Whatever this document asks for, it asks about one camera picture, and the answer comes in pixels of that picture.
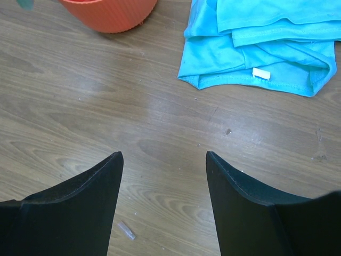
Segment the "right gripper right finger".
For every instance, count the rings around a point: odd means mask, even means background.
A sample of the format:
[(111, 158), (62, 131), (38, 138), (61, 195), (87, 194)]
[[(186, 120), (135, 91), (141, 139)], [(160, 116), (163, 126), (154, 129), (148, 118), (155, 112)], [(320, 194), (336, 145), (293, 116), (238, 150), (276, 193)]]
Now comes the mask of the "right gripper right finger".
[(293, 195), (212, 151), (206, 173), (221, 255), (340, 255), (340, 191)]

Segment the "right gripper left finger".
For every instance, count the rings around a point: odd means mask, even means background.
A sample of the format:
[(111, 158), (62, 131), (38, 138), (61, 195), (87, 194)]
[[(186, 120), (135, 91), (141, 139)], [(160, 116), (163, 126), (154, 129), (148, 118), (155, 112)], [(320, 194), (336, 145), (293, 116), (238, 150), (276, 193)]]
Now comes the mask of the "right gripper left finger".
[(123, 155), (49, 189), (1, 202), (1, 255), (107, 255)]

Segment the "small green correction bottle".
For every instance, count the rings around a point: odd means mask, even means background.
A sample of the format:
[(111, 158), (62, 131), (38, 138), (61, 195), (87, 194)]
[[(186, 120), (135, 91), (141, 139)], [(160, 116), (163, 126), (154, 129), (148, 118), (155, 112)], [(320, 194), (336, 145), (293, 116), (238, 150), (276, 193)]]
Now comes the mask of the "small green correction bottle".
[(17, 4), (25, 9), (25, 10), (32, 10), (34, 7), (34, 0), (16, 0)]

